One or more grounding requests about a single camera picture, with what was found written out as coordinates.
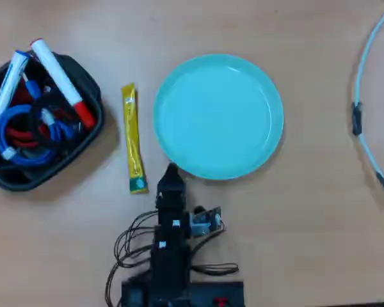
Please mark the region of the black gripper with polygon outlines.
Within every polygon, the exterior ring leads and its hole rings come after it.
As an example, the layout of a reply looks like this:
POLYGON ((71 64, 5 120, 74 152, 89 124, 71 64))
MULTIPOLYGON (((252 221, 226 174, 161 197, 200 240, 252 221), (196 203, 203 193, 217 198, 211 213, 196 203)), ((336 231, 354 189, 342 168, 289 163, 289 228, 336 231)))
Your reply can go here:
POLYGON ((164 175, 157 184, 157 191, 158 225, 164 231, 178 228, 185 229, 189 221, 189 213, 186 211, 186 198, 183 193, 184 181, 175 163, 169 163, 164 175), (176 191, 168 191, 171 185, 176 191))

